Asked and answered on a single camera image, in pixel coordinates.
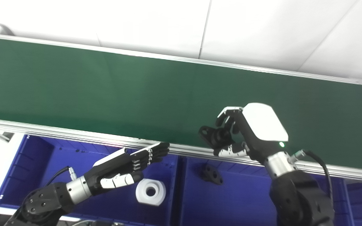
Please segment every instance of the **cable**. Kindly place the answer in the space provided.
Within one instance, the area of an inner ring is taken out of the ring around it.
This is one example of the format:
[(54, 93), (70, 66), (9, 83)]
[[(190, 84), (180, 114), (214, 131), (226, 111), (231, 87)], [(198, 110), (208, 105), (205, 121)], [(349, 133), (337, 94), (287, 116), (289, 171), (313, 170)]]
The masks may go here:
[(65, 172), (65, 171), (67, 171), (67, 170), (69, 170), (69, 166), (65, 166), (64, 168), (62, 168), (62, 169), (60, 169), (58, 172), (56, 172), (56, 173), (54, 174), (54, 176), (46, 183), (46, 186), (48, 186), (51, 182), (53, 182), (53, 180), (54, 180), (57, 176), (61, 175), (63, 172)]
[(332, 202), (332, 207), (333, 207), (333, 186), (332, 186), (332, 179), (329, 175), (329, 171), (326, 167), (326, 164), (325, 162), (319, 157), (317, 156), (316, 154), (314, 154), (312, 151), (310, 150), (304, 150), (304, 153), (307, 155), (307, 156), (310, 156), (311, 158), (313, 158), (317, 163), (319, 163), (323, 169), (323, 171), (325, 172), (325, 176), (326, 176), (326, 185), (328, 186), (329, 190), (328, 190), (328, 196), (329, 198), (331, 199), (331, 202)]
[(92, 220), (81, 220), (79, 222), (74, 223), (72, 226), (78, 226), (79, 224), (89, 223), (89, 222), (93, 222), (93, 221)]

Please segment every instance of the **aluminum rail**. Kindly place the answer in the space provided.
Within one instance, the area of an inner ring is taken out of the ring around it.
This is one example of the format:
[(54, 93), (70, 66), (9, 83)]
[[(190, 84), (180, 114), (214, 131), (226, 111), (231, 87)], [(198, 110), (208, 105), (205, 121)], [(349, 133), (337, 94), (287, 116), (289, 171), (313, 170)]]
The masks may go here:
[[(59, 127), (41, 126), (28, 123), (20, 123), (13, 121), (0, 120), (0, 130), (24, 133), (34, 136), (43, 136), (58, 138), (64, 140), (72, 140), (86, 143), (96, 143), (108, 146), (137, 148), (141, 149), (146, 146), (157, 143), (154, 140), (144, 140), (132, 137), (117, 136), (105, 133), (95, 133), (81, 130), (72, 130)], [(210, 160), (221, 160), (231, 163), (241, 163), (246, 165), (261, 166), (257, 161), (251, 160), (249, 157), (242, 158), (219, 158), (213, 156), (213, 150), (196, 146), (187, 146), (181, 144), (170, 145), (170, 153), (180, 156), (190, 156)], [(299, 169), (313, 174), (323, 174), (323, 169), (318, 163), (298, 161), (296, 165)], [(362, 180), (362, 169), (327, 165), (331, 176), (342, 177), (350, 180)]]

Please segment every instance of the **black robotic arm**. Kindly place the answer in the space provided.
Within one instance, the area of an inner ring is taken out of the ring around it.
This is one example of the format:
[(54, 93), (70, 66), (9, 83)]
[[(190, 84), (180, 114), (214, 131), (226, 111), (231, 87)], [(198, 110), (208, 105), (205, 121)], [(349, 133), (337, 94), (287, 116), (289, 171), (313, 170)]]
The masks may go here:
[(83, 176), (69, 183), (52, 183), (29, 193), (5, 226), (55, 226), (76, 204), (143, 179), (142, 170), (161, 162), (169, 143), (157, 143), (127, 153), (126, 148), (98, 160)]
[[(279, 226), (333, 226), (332, 193), (327, 196), (312, 176), (295, 165), (300, 156), (315, 155), (304, 150), (288, 155), (284, 148), (288, 135), (270, 106), (225, 107), (215, 124), (217, 128), (202, 126), (199, 130), (215, 156), (249, 156), (265, 166), (272, 178), (270, 198)], [(232, 133), (239, 132), (244, 142), (235, 143)], [(331, 186), (326, 166), (324, 169)]]

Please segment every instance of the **green conveyor belt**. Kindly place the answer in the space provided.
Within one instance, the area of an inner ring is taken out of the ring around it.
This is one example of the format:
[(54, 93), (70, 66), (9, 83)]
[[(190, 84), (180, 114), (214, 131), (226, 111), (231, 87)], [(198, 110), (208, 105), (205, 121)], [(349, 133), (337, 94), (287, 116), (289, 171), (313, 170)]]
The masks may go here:
[(291, 150), (362, 168), (362, 85), (0, 39), (0, 120), (205, 146), (199, 127), (249, 102)]

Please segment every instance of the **white wall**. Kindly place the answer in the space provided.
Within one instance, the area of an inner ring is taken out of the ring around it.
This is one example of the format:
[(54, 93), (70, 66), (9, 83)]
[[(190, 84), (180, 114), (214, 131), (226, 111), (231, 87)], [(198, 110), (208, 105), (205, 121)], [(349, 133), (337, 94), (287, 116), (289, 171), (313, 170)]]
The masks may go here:
[(362, 79), (362, 0), (0, 0), (17, 36)]

